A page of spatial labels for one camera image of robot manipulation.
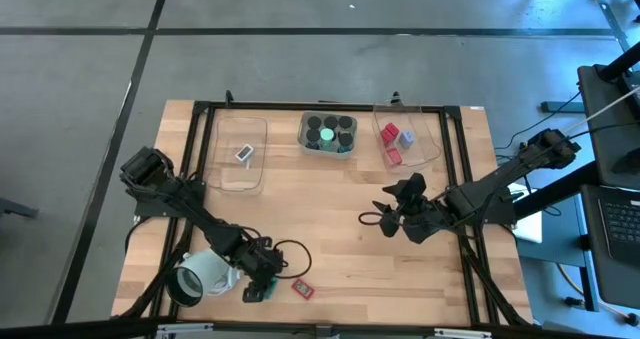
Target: gray floor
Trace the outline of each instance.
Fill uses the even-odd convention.
[[[145,27],[154,2],[0,0],[0,26]],[[628,18],[640,11],[628,0],[609,2],[635,43],[637,28]],[[593,0],[167,0],[160,26],[608,27]],[[0,197],[41,210],[36,220],[0,220],[0,327],[46,320],[141,39],[0,36]],[[612,37],[156,37],[116,168],[153,143],[166,99],[221,100],[226,89],[251,101],[370,103],[398,90],[419,103],[482,105],[494,143],[503,145],[543,117],[540,101],[577,92],[578,66],[607,63],[620,53]],[[563,128],[581,118],[558,115],[546,126]],[[588,138],[580,143],[586,149],[579,163],[564,172],[592,158]],[[542,186],[560,175],[539,171],[531,181]],[[113,176],[71,320],[109,315],[133,206]],[[539,321],[637,336],[608,312],[562,306],[559,298],[570,288],[554,267],[524,260],[523,270]]]

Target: small green object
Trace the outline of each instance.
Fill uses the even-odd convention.
[[[320,131],[320,138],[324,141],[332,141],[333,140],[333,130],[324,128]]]
[[[269,290],[267,290],[267,292],[264,293],[264,299],[265,300],[271,299],[271,295],[276,290],[276,284],[278,284],[278,279],[271,278],[271,286],[269,287]]]

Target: wooden table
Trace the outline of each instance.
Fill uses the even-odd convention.
[[[168,101],[155,146],[180,167],[191,117],[192,101]],[[485,112],[462,107],[463,125],[474,178],[496,167]],[[181,319],[238,322],[288,322],[388,325],[468,326],[469,314],[460,253],[455,235],[440,231],[423,244],[411,243],[402,230],[386,238],[377,226],[358,223],[357,216],[374,210],[372,200],[392,203],[381,191],[384,185],[407,178],[391,175],[384,167],[371,126],[372,114],[349,112],[358,120],[358,138],[353,157],[341,161],[301,153],[296,143],[301,113],[291,110],[216,110],[223,117],[261,117],[268,121],[268,147],[263,190],[258,196],[223,195],[208,189],[205,207],[232,223],[255,227],[263,235],[300,240],[313,256],[313,267],[304,280],[316,289],[306,301],[291,289],[291,280],[281,280],[268,301],[245,304],[243,280],[221,297],[205,297],[192,308],[182,308]],[[442,143],[438,116],[424,116],[436,143]],[[459,181],[462,170],[455,142],[452,147]],[[214,155],[211,138],[209,159]],[[197,154],[193,155],[195,168]],[[211,172],[205,171],[205,180]],[[428,197],[448,183],[444,155],[421,171]],[[167,220],[142,225],[131,238],[113,314],[126,310],[156,274],[166,234]],[[518,253],[511,234],[499,226],[484,230],[492,277],[521,316],[531,320]],[[207,247],[202,233],[194,231],[192,251]],[[290,267],[296,273],[307,265],[302,249],[283,245]],[[482,286],[476,278],[480,314],[486,321]],[[163,300],[162,313],[168,300]]]

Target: red object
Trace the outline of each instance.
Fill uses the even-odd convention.
[[[295,290],[298,294],[302,295],[302,297],[306,300],[309,300],[309,298],[311,298],[311,296],[315,292],[315,290],[309,284],[303,282],[300,278],[296,279],[296,281],[293,282],[291,288],[293,288],[293,290]]]
[[[400,153],[398,153],[398,149],[387,149],[387,155],[389,156],[389,159],[391,160],[391,163],[393,163],[393,165],[402,164],[402,157],[400,156]]]
[[[393,139],[396,138],[387,129],[382,129],[380,131],[380,137],[382,138],[382,142],[384,143],[384,146],[389,145],[389,143],[391,143]]]
[[[393,123],[385,125],[384,128],[387,129],[389,133],[391,133],[391,135],[393,135],[393,139],[395,139],[398,136],[398,133],[400,133],[400,130],[398,130],[398,128],[393,125]]]

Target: laptop keyboard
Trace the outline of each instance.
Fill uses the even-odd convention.
[[[609,239],[640,245],[640,207],[606,201],[602,204]]]

